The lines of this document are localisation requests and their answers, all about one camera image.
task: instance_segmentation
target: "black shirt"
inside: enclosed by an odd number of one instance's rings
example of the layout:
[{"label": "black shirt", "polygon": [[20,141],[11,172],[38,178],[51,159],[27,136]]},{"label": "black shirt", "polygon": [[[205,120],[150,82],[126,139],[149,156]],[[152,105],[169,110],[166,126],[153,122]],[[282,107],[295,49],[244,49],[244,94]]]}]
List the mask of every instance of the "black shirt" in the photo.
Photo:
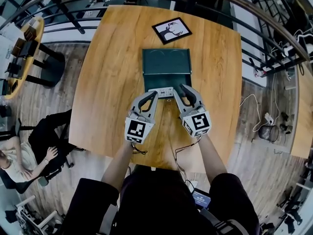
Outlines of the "black shirt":
[{"label": "black shirt", "polygon": [[[182,179],[169,177],[164,173],[167,170],[159,171],[134,173],[125,179],[110,234],[215,234]],[[108,184],[81,179],[60,234],[96,234],[108,207],[116,205],[118,197],[117,189]],[[250,235],[259,234],[258,217],[237,176],[218,175],[210,197],[209,211],[219,220],[235,219]]]}]

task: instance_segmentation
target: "white shirt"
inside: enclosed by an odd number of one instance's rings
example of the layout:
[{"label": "white shirt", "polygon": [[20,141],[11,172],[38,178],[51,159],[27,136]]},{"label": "white shirt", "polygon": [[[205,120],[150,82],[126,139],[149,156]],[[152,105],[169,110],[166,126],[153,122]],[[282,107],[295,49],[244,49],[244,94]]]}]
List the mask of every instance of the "white shirt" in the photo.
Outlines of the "white shirt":
[{"label": "white shirt", "polygon": [[[16,150],[15,149],[2,150],[2,152],[7,156],[7,158],[11,162],[10,166],[7,169],[2,168],[10,176],[10,178],[15,183],[22,183],[28,181],[21,175]],[[35,154],[32,151],[31,146],[28,142],[24,142],[21,144],[21,153],[22,153],[22,164],[24,168],[27,170],[35,169],[37,166]]]}]

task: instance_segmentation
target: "framed picture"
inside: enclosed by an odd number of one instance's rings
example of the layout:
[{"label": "framed picture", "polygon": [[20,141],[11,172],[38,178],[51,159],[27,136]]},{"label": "framed picture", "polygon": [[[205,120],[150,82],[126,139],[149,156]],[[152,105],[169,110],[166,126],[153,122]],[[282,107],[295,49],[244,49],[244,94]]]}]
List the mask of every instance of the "framed picture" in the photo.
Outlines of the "framed picture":
[{"label": "framed picture", "polygon": [[153,25],[152,28],[164,45],[192,34],[181,18]]}]

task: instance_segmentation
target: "wooden floor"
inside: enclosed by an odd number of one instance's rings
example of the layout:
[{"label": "wooden floor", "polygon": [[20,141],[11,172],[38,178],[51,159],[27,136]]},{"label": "wooden floor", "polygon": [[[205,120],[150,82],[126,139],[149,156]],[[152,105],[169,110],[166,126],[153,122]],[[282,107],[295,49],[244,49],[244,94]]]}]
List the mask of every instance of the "wooden floor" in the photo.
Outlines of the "wooden floor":
[{"label": "wooden floor", "polygon": [[[67,67],[61,82],[53,89],[45,89],[43,86],[25,82],[18,97],[9,102],[2,99],[2,103],[12,107],[14,117],[21,118],[23,125],[36,125],[46,115],[63,112],[72,107],[76,83],[88,45],[59,44],[50,47],[66,56]],[[40,52],[37,59],[42,58],[44,54]],[[39,68],[34,66],[32,75],[39,75],[39,72]],[[280,111],[292,114],[293,91],[284,91],[282,75],[283,73],[277,76],[278,106]],[[254,93],[258,99],[258,107],[261,108],[261,115],[270,110],[271,81],[269,80],[270,87],[265,89],[247,81],[242,83],[242,100]],[[274,107],[273,104],[273,115],[276,116],[278,112]],[[281,199],[283,191],[298,181],[304,168],[304,160],[252,145],[251,140],[254,135],[257,135],[252,132],[252,128],[257,122],[255,99],[250,97],[240,110],[237,136],[228,161],[228,172],[236,174],[241,179],[260,221],[270,220],[277,223],[277,217],[281,212],[276,207],[276,203]],[[27,140],[29,134],[29,131],[22,132],[21,140]],[[278,142],[283,143],[284,138],[284,135],[280,135]],[[69,157],[69,160],[75,163],[72,169],[64,167],[62,173],[44,188],[34,182],[22,195],[22,198],[36,195],[36,201],[31,207],[42,216],[47,216],[53,210],[57,210],[60,214],[66,213],[79,179],[82,177],[100,179],[111,161],[111,158],[99,157],[88,151],[73,151]],[[209,191],[205,174],[189,173],[188,179],[197,180],[198,188]]]}]

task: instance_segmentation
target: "metal railing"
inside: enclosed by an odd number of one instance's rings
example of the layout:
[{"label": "metal railing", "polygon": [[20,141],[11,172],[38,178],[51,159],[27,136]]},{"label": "metal railing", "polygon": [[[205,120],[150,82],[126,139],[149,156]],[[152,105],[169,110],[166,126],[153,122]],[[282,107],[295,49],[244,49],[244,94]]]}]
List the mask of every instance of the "metal railing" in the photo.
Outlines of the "metal railing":
[{"label": "metal railing", "polygon": [[[48,13],[48,16],[45,16],[44,19],[45,21],[48,19],[55,19],[59,16],[65,16],[65,20],[59,20],[56,22],[48,23],[45,26],[53,26],[57,24],[63,24],[63,23],[69,23],[71,22],[73,24],[72,27],[67,27],[67,28],[58,28],[58,29],[52,29],[52,30],[46,30],[45,33],[51,33],[51,32],[57,32],[57,31],[62,31],[62,30],[78,30],[81,34],[85,33],[86,29],[96,29],[96,26],[81,26],[80,22],[81,21],[97,21],[101,20],[102,16],[100,17],[92,17],[92,18],[75,18],[73,16],[74,13],[79,13],[79,12],[86,12],[86,11],[93,11],[97,10],[100,12],[105,12],[107,9],[106,6],[102,7],[97,7],[97,8],[84,8],[80,10],[69,10],[67,5],[78,2],[81,0],[51,0],[53,4],[47,5],[42,9],[37,10],[34,13],[31,13],[25,17],[21,17],[23,15],[23,12],[30,7],[41,3],[43,0],[32,0],[29,3],[27,3],[25,6],[23,6],[21,9],[19,9],[16,13],[14,13],[6,22],[0,26],[0,30],[7,25],[10,22],[14,22],[17,26],[22,26],[23,23],[27,22],[30,18],[36,16],[36,14],[45,12],[47,10],[50,11],[51,8],[57,8],[57,12],[54,14]],[[218,0],[217,6],[216,7],[206,7],[202,4],[199,4],[197,0],[169,0],[169,1],[175,1],[177,4],[183,5],[183,10],[180,10],[185,13],[193,14],[197,11],[197,9],[201,9],[204,11],[207,11],[208,13],[217,15],[218,17],[224,17],[225,19],[231,21],[232,23],[237,23],[243,27],[245,27],[247,30],[250,30],[251,32],[255,33],[259,37],[262,38],[264,44],[264,47],[258,46],[256,43],[252,42],[251,40],[241,37],[241,40],[248,45],[252,46],[253,48],[257,49],[260,51],[264,56],[265,59],[263,60],[260,57],[257,57],[253,53],[242,49],[242,53],[247,55],[249,57],[249,61],[243,59],[243,63],[253,67],[256,70],[263,71],[263,68],[270,68],[271,70],[268,71],[264,76],[267,76],[271,73],[275,73],[277,71],[281,71],[290,67],[293,67],[299,63],[304,62],[305,60],[310,60],[307,52],[301,47],[301,45],[296,41],[296,39],[278,22],[275,21],[274,18],[270,17],[268,14],[266,14],[262,9],[258,8],[248,0]],[[284,50],[273,40],[273,38],[270,35],[266,35],[262,32],[262,28],[260,27],[261,31],[253,28],[249,24],[237,19],[236,17],[226,14],[221,11],[221,5],[224,1],[228,1],[230,3],[236,4],[246,11],[252,13],[255,15],[259,20],[262,20],[268,27],[268,29],[272,28],[276,32],[278,32],[281,36],[286,39],[287,42],[291,46],[293,46],[296,55],[298,56],[297,58],[293,58],[288,56],[287,58],[284,55],[273,55],[271,53],[272,48],[276,48],[277,51],[281,54],[284,53]]]}]

